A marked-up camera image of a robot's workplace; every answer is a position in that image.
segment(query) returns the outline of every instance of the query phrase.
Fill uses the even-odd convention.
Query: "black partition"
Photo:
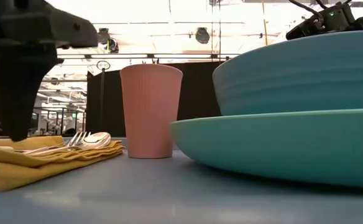
[[[220,116],[214,93],[212,73],[219,62],[166,64],[183,72],[177,120]],[[99,127],[101,74],[88,74],[88,104],[86,129],[106,131],[112,136],[124,137],[125,124],[122,105],[121,78],[118,71],[104,74],[103,128]]]

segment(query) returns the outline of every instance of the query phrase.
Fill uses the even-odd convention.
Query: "pink cup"
[[[158,64],[121,70],[129,157],[159,159],[173,152],[169,123],[177,120],[183,73]]]

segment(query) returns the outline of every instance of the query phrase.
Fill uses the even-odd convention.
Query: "turquoise dish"
[[[363,108],[363,31],[255,49],[213,72],[222,115]]]
[[[363,109],[199,118],[170,128],[183,153],[211,167],[363,187]]]

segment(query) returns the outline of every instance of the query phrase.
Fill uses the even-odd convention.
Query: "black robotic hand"
[[[287,40],[332,32],[363,30],[363,17],[354,18],[349,5],[351,0],[347,0],[344,3],[338,2],[331,7],[326,7],[321,0],[316,0],[324,9],[320,12],[295,0],[290,0],[290,2],[312,12],[313,16],[289,31],[286,34]]]
[[[43,77],[62,60],[57,48],[97,47],[97,32],[44,0],[0,0],[0,123],[13,141],[27,137]]]

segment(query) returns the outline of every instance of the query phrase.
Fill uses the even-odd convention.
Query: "bowl rim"
[[[235,59],[243,57],[244,55],[247,55],[247,54],[254,54],[256,52],[267,51],[267,50],[269,50],[269,49],[271,49],[273,47],[279,46],[279,45],[290,45],[290,44],[294,44],[294,43],[297,43],[297,42],[306,42],[306,41],[310,41],[310,40],[313,40],[313,39],[318,40],[318,39],[330,38],[330,37],[332,38],[334,36],[338,37],[340,35],[341,36],[350,36],[350,35],[360,35],[360,34],[363,34],[363,30],[355,30],[355,31],[349,31],[349,32],[335,32],[335,33],[329,33],[329,34],[323,34],[323,35],[312,35],[312,36],[309,36],[309,37],[302,37],[302,38],[293,39],[293,40],[286,40],[286,41],[279,42],[279,43],[276,43],[276,44],[270,44],[270,45],[266,45],[266,46],[263,46],[263,47],[259,47],[259,48],[247,51],[247,52],[245,52],[243,54],[238,55],[237,57],[234,57],[234,58],[232,58],[230,60],[227,60],[227,61],[223,62],[221,65],[219,65],[217,68],[214,69],[214,71],[212,73],[212,77],[214,78],[215,74],[219,73],[219,71],[224,68],[224,65],[229,65],[230,62],[232,62],[233,60],[235,61]]]
[[[189,122],[209,122],[218,120],[230,119],[246,119],[246,118],[269,118],[269,117],[285,117],[285,116],[323,116],[323,115],[341,115],[341,114],[363,114],[363,108],[360,109],[343,109],[343,110],[318,110],[318,111],[294,111],[294,112],[280,112],[280,113],[262,113],[262,114],[244,114],[244,115],[229,115],[217,116],[210,118],[194,118],[185,119],[181,121],[171,122],[169,125],[176,125]]]

